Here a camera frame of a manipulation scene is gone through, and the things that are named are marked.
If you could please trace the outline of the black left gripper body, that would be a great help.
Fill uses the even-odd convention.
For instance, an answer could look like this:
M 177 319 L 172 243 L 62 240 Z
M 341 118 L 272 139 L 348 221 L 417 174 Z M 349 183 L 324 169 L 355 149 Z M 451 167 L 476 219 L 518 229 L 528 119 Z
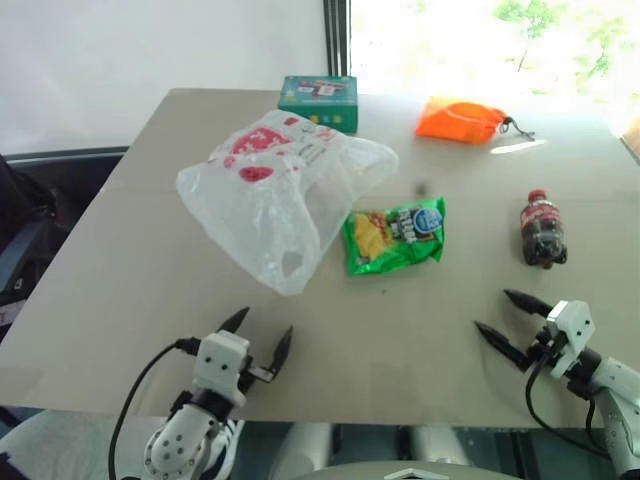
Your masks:
M 265 384 L 271 383 L 275 378 L 274 365 L 260 366 L 254 361 L 254 357 L 249 354 L 240 369 L 237 387 L 246 395 L 256 382 Z

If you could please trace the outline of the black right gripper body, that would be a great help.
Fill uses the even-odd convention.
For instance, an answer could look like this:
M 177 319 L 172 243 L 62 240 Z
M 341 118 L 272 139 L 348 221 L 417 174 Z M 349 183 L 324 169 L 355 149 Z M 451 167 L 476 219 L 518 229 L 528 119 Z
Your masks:
M 545 321 L 533 342 L 525 349 L 517 368 L 526 372 L 534 363 L 541 363 L 544 358 L 548 365 L 554 366 L 568 342 L 568 336 L 563 330 L 554 322 Z

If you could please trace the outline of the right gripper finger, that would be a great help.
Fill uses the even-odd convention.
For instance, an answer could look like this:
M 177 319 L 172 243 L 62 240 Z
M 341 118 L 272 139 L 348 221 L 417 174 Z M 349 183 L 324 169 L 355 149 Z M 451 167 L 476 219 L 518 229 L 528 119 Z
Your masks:
M 475 321 L 474 324 L 489 345 L 512 362 L 518 369 L 528 369 L 531 366 L 531 359 L 514 347 L 508 338 L 499 331 L 483 322 Z
M 543 300 L 519 290 L 504 289 L 503 292 L 514 306 L 528 314 L 547 317 L 553 310 L 553 307 Z

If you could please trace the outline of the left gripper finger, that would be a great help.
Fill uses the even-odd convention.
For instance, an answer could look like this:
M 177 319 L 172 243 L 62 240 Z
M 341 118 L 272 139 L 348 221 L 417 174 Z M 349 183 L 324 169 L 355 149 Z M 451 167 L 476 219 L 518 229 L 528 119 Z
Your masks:
M 266 368 L 269 374 L 278 374 L 288 359 L 294 327 L 290 326 L 279 340 L 273 355 L 270 365 Z
M 216 332 L 226 331 L 229 333 L 236 333 L 237 330 L 242 325 L 246 315 L 248 314 L 250 308 L 244 307 L 232 314 L 228 319 L 226 319 L 216 330 Z

